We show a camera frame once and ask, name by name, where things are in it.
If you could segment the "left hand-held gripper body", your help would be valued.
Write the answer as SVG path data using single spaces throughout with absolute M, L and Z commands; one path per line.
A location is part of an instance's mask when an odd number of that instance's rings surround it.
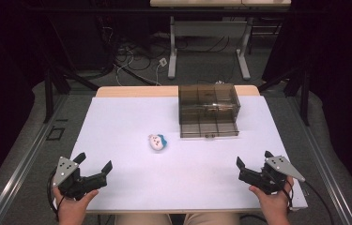
M 77 201 L 86 193 L 107 186 L 107 174 L 81 176 L 79 166 L 73 159 L 60 157 L 53 178 L 53 186 L 58 187 L 62 195 Z

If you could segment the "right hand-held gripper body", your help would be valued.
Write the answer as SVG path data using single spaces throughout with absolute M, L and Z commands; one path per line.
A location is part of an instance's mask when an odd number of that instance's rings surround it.
M 238 179 L 261 189 L 266 194 L 278 192 L 284 188 L 287 177 L 291 176 L 301 182 L 305 177 L 284 156 L 265 157 L 265 163 L 260 172 L 248 169 L 239 170 Z

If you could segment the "smoky transparent drawer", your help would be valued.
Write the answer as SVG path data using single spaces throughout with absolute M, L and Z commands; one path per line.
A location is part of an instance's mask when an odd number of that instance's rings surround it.
M 181 138 L 220 138 L 239 134 L 235 123 L 195 123 L 181 124 Z

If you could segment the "white and blue plush toy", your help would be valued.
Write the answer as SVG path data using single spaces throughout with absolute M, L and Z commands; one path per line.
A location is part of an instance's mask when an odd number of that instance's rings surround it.
M 167 145 L 167 141 L 161 134 L 150 134 L 148 136 L 148 141 L 150 147 L 155 151 L 160 151 Z

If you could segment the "smoky transparent storage box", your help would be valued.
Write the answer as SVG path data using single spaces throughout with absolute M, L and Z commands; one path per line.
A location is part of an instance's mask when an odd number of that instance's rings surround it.
M 185 84 L 178 87 L 179 124 L 235 123 L 240 109 L 231 83 Z

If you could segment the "person's right hand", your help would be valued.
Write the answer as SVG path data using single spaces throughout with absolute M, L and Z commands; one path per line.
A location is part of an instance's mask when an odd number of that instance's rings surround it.
M 251 191 L 258 198 L 262 213 L 264 214 L 266 220 L 268 218 L 288 218 L 288 196 L 293 185 L 293 178 L 288 176 L 283 191 L 276 194 L 267 195 L 255 186 L 250 186 L 249 191 Z

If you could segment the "person's left hand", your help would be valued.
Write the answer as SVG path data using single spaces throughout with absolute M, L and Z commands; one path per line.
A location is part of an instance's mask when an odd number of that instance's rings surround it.
M 57 187 L 53 188 L 53 193 L 57 200 L 58 222 L 67 218 L 84 220 L 87 206 L 99 194 L 95 189 L 85 194 L 79 201 L 74 201 L 65 198 Z

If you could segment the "person's legs in beige trousers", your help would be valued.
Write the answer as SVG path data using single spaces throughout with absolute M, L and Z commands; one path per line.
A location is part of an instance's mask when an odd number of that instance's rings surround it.
M 167 214 L 125 214 L 115 216 L 115 225 L 174 225 Z M 183 225 L 240 225 L 234 213 L 187 214 Z

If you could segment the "black metal stand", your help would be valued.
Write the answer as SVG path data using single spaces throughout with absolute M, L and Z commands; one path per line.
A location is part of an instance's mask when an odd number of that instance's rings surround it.
M 99 89 L 96 84 L 93 84 L 67 68 L 62 66 L 48 66 L 44 75 L 46 103 L 45 123 L 48 123 L 54 115 L 54 89 L 56 89 L 60 95 L 67 95 L 70 92 L 70 86 L 67 82 L 67 78 L 70 78 L 71 80 L 74 80 L 93 91 L 97 91 Z
M 297 66 L 288 69 L 282 75 L 258 86 L 258 91 L 263 92 L 271 86 L 280 83 L 282 80 L 288 79 L 289 82 L 284 88 L 283 93 L 287 97 L 294 97 L 300 91 L 299 116 L 305 126 L 309 126 L 308 99 L 310 92 L 310 70 L 311 65 L 308 62 L 301 62 Z

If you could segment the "white-legged desk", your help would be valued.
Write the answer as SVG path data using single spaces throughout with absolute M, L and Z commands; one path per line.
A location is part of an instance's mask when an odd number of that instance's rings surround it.
M 150 0 L 154 8 L 170 9 L 287 9 L 291 0 Z M 176 37 L 226 37 L 240 38 L 236 49 L 237 60 L 242 78 L 248 81 L 251 76 L 246 63 L 245 54 L 253 28 L 253 16 L 244 16 L 243 21 L 212 20 L 191 21 L 170 17 L 170 59 L 168 78 L 176 76 Z

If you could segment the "metal floor rail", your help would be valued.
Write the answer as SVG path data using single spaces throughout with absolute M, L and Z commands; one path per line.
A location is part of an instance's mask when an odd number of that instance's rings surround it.
M 341 220 L 342 225 L 352 225 L 352 205 L 348 202 L 343 185 L 347 179 L 347 171 L 333 152 L 325 117 L 321 107 L 317 105 L 319 100 L 315 97 L 308 99 L 306 120 L 303 119 L 300 111 L 302 101 L 298 97 L 289 97 L 287 101 L 310 145 L 309 153 L 329 195 L 331 205 L 336 211 L 337 218 Z
M 35 98 L 23 129 L 0 167 L 0 224 L 35 162 L 52 128 L 54 118 L 67 99 L 68 95 L 59 95 L 54 102 L 53 115 L 45 121 L 45 98 L 40 96 Z

